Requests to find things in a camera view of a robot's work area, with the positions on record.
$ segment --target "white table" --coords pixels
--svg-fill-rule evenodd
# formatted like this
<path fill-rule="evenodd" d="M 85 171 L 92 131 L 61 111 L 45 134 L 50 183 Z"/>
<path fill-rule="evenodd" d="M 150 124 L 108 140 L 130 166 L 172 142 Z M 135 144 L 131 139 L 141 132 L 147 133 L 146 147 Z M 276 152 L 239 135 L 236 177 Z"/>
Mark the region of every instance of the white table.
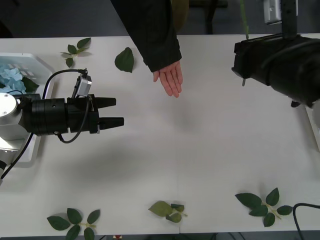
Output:
<path fill-rule="evenodd" d="M 59 52 L 79 39 L 0 39 L 0 52 L 32 53 L 58 71 Z M 305 110 L 254 80 L 241 87 L 231 67 L 243 39 L 180 36 L 184 83 L 175 99 L 153 83 L 130 38 L 93 38 L 92 54 L 75 67 L 88 68 L 95 96 L 117 98 L 100 116 L 124 117 L 125 126 L 72 144 L 44 137 L 34 166 L 14 169 L 1 186 L 1 237 L 64 235 L 46 217 L 68 207 L 85 218 L 101 209 L 99 235 L 294 230 L 292 216 L 264 228 L 234 197 L 278 187 L 280 205 L 320 203 L 320 153 Z M 114 66 L 125 47 L 133 48 L 133 74 Z M 76 77 L 62 75 L 52 96 L 70 96 Z M 181 201 L 189 216 L 180 225 L 155 217 L 148 207 L 158 200 Z M 297 214 L 302 229 L 320 229 L 317 211 Z"/>

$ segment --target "human hand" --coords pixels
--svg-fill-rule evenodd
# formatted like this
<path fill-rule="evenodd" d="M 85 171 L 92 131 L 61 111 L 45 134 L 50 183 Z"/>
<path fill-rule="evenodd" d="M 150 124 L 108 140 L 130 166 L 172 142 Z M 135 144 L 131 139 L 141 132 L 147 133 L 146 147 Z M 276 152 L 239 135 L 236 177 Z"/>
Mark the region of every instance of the human hand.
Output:
<path fill-rule="evenodd" d="M 158 78 L 160 78 L 166 94 L 170 97 L 172 95 L 176 98 L 179 97 L 179 93 L 182 91 L 181 84 L 184 81 L 180 61 L 176 61 L 159 71 L 155 71 L 153 73 L 153 81 L 156 82 Z"/>

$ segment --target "gray floor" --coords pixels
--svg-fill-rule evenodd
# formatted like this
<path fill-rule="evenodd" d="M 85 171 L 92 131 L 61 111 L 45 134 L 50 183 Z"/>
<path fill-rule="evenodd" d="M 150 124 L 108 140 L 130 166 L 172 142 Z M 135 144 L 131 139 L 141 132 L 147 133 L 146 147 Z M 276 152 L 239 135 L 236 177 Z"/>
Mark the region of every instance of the gray floor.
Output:
<path fill-rule="evenodd" d="M 110 0 L 1 0 L 0 20 L 15 38 L 126 36 L 128 35 Z M 214 34 L 243 34 L 239 0 L 229 0 L 226 9 L 218 9 L 213 19 Z M 245 0 L 246 16 L 252 34 L 281 31 L 280 25 L 264 24 L 261 0 Z M 320 32 L 320 0 L 299 0 L 298 31 Z M 187 23 L 179 32 L 183 35 L 206 34 L 205 12 L 201 8 L 189 11 Z M 298 240 L 296 231 L 245 232 L 246 240 Z M 320 231 L 304 233 L 306 240 L 320 239 Z M 128 235 L 124 240 L 210 240 L 212 234 Z M 1 240 L 63 240 L 64 237 L 2 238 Z M 220 233 L 217 240 L 231 240 Z"/>

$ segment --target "black sleeve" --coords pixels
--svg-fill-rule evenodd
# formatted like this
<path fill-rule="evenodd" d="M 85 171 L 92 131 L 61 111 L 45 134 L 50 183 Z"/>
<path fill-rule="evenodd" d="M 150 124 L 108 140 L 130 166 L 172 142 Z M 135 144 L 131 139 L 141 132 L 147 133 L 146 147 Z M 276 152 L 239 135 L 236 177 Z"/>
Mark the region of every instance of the black sleeve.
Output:
<path fill-rule="evenodd" d="M 181 59 L 171 0 L 111 0 L 151 72 Z"/>

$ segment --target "artificial leaf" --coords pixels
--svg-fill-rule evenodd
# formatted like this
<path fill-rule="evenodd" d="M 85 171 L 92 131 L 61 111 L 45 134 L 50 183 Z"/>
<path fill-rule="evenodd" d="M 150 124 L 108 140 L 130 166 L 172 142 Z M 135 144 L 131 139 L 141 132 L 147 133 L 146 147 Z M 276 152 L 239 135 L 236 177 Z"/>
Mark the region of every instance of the artificial leaf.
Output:
<path fill-rule="evenodd" d="M 68 45 L 68 52 L 71 53 L 71 54 L 76 54 L 77 49 L 76 49 L 75 46 L 69 44 Z"/>
<path fill-rule="evenodd" d="M 265 202 L 270 206 L 274 206 L 279 202 L 279 198 L 279 190 L 278 188 L 275 188 L 268 194 L 268 196 L 266 196 Z"/>
<path fill-rule="evenodd" d="M 49 216 L 46 219 L 48 219 L 51 227 L 53 227 L 55 230 L 62 231 L 70 227 L 70 223 L 60 216 Z"/>
<path fill-rule="evenodd" d="M 278 214 L 286 216 L 292 212 L 292 206 L 284 205 L 279 207 L 276 211 L 278 212 Z"/>
<path fill-rule="evenodd" d="M 178 212 L 182 213 L 185 210 L 185 206 L 184 205 L 180 205 L 180 204 L 171 204 L 171 208 L 177 210 Z"/>
<path fill-rule="evenodd" d="M 240 203 L 251 209 L 260 206 L 262 203 L 261 198 L 252 193 L 239 193 L 235 195 L 235 197 L 240 201 Z"/>
<path fill-rule="evenodd" d="M 171 6 L 174 29 L 179 32 L 187 21 L 189 0 L 171 0 Z"/>
<path fill-rule="evenodd" d="M 90 227 L 87 227 L 84 230 L 84 239 L 85 240 L 95 240 L 95 233 Z"/>
<path fill-rule="evenodd" d="M 80 49 L 78 49 L 78 50 L 76 51 L 76 54 L 79 54 L 79 53 L 81 53 L 81 52 L 83 52 L 83 51 L 85 51 L 85 50 L 87 50 L 87 49 L 88 49 L 88 47 L 80 48 Z"/>
<path fill-rule="evenodd" d="M 84 39 L 78 41 L 76 46 L 78 47 L 78 49 L 82 49 L 85 45 L 87 45 L 90 42 L 90 40 L 91 40 L 91 37 L 84 38 Z"/>
<path fill-rule="evenodd" d="M 276 217 L 273 213 L 269 212 L 263 219 L 265 227 L 271 227 L 275 223 Z"/>
<path fill-rule="evenodd" d="M 38 84 L 36 84 L 34 81 L 32 81 L 31 79 L 27 78 L 27 77 L 23 77 L 21 80 L 25 86 L 25 91 L 27 93 L 31 93 L 34 92 L 35 90 L 37 90 L 37 88 L 39 87 Z"/>
<path fill-rule="evenodd" d="M 79 224 L 82 221 L 82 216 L 80 213 L 74 208 L 68 208 L 66 210 L 66 214 L 68 215 L 68 219 L 72 224 Z"/>
<path fill-rule="evenodd" d="M 65 60 L 65 64 L 70 68 L 74 64 L 74 59 L 73 58 L 67 58 Z"/>
<path fill-rule="evenodd" d="M 72 228 L 69 229 L 65 236 L 65 240 L 75 240 L 80 233 L 80 226 L 74 225 Z"/>
<path fill-rule="evenodd" d="M 181 217 L 180 213 L 176 212 L 176 213 L 172 214 L 171 216 L 166 215 L 165 219 L 177 224 L 177 223 L 180 223 L 182 217 Z"/>
<path fill-rule="evenodd" d="M 126 47 L 114 60 L 115 66 L 120 71 L 125 71 L 127 73 L 132 73 L 134 63 L 135 59 L 130 47 Z"/>
<path fill-rule="evenodd" d="M 90 213 L 86 221 L 88 222 L 88 224 L 93 224 L 95 221 L 98 220 L 99 217 L 100 217 L 100 209 Z"/>
<path fill-rule="evenodd" d="M 266 205 L 260 205 L 252 209 L 249 215 L 254 217 L 264 217 L 268 213 L 268 207 Z"/>
<path fill-rule="evenodd" d="M 165 201 L 157 201 L 148 210 L 150 210 L 154 214 L 157 214 L 160 217 L 165 217 L 167 215 L 172 214 L 173 212 L 172 207 Z"/>

